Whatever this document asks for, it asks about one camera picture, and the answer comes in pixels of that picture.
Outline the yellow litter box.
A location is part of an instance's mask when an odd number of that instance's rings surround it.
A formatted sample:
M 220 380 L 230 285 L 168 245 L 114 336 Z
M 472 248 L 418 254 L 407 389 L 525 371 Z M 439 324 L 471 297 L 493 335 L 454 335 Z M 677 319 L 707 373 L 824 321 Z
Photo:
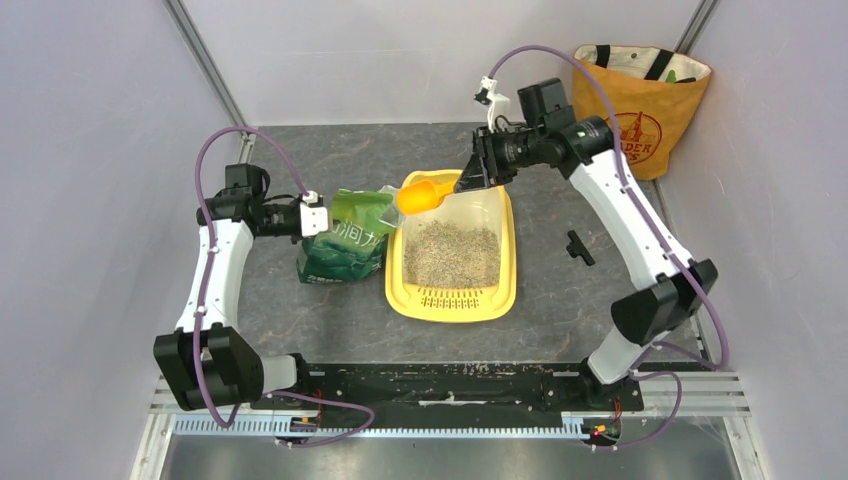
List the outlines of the yellow litter box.
M 496 285 L 472 289 L 428 288 L 404 279 L 408 242 L 432 221 L 451 221 L 465 228 L 484 227 L 500 243 L 500 278 Z M 449 195 L 438 208 L 405 218 L 390 236 L 385 267 L 385 294 L 396 312 L 414 319 L 472 323 L 505 315 L 516 298 L 517 260 L 512 203 L 503 187 Z

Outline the orange litter scoop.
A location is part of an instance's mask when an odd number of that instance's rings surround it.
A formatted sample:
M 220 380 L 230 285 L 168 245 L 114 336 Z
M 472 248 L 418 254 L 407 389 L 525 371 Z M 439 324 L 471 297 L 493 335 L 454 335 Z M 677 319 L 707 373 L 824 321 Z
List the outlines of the orange litter scoop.
M 404 215 L 417 215 L 434 210 L 454 193 L 455 178 L 426 178 L 403 186 L 397 193 L 396 203 Z

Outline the green litter bag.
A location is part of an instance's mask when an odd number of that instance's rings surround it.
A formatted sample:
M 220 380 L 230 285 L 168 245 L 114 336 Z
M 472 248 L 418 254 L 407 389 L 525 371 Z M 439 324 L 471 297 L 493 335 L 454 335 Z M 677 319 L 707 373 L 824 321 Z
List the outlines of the green litter bag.
M 296 260 L 302 284 L 349 283 L 377 272 L 383 265 L 389 236 L 405 216 L 397 207 L 399 190 L 340 189 L 331 202 L 332 228 L 302 241 Z

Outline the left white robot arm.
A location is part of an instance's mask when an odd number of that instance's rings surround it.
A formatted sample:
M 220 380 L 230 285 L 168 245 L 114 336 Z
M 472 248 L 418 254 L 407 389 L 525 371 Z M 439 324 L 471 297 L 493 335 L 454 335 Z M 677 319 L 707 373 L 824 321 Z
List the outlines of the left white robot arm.
M 299 354 L 261 357 L 240 335 L 237 311 L 248 254 L 257 236 L 300 235 L 299 205 L 266 200 L 269 173 L 254 165 L 229 165 L 225 186 L 198 213 L 199 256 L 189 298 L 174 332 L 159 335 L 153 356 L 177 405 L 184 411 L 252 403 L 275 391 L 290 408 L 314 393 L 301 374 Z

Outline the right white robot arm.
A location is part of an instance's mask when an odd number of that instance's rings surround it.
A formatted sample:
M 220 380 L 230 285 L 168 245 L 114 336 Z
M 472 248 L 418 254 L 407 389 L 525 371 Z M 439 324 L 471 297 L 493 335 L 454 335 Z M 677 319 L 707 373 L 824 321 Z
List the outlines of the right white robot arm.
M 454 191 L 504 186 L 522 168 L 547 165 L 594 209 L 636 289 L 611 305 L 611 331 L 579 367 L 579 400 L 601 409 L 630 383 L 652 344 L 702 306 L 718 272 L 711 260 L 695 260 L 674 238 L 633 179 L 625 155 L 615 150 L 615 132 L 598 116 L 577 120 L 559 79 L 519 90 L 519 124 L 505 119 L 509 100 L 496 85 L 483 78 L 474 97 L 487 108 L 487 124 L 472 135 L 472 155 Z

